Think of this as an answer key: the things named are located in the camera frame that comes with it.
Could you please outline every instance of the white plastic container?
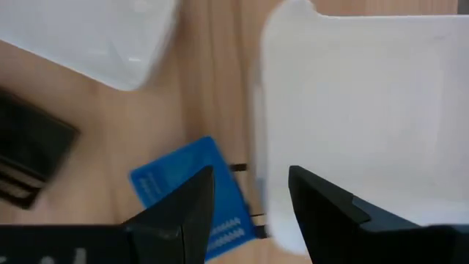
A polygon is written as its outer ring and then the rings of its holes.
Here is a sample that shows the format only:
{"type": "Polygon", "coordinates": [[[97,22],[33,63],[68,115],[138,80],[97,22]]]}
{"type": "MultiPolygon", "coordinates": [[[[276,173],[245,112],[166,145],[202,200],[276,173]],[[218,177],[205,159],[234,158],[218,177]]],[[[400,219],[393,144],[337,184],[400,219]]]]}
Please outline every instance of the white plastic container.
{"type": "Polygon", "coordinates": [[[305,254],[300,165],[416,224],[469,222],[469,16],[329,17],[287,0],[254,86],[256,175],[276,243],[305,254]]]}
{"type": "Polygon", "coordinates": [[[158,65],[178,0],[2,0],[0,40],[110,87],[140,87],[158,65]]]}

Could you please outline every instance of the wooden surface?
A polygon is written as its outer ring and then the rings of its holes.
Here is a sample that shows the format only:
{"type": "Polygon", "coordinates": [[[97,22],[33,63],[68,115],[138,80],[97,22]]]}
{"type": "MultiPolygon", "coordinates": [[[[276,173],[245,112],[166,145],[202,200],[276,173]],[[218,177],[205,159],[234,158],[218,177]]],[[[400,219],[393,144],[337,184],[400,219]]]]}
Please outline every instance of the wooden surface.
{"type": "MultiPolygon", "coordinates": [[[[140,205],[128,172],[203,135],[229,163],[248,160],[246,98],[268,13],[279,0],[182,0],[180,24],[158,73],[119,92],[0,42],[0,86],[77,126],[81,137],[34,210],[0,202],[0,223],[119,223],[140,205]]],[[[327,15],[456,13],[456,0],[317,0],[327,15]]],[[[238,177],[254,213],[252,178],[238,177]]],[[[310,263],[253,241],[212,263],[310,263]]]]}

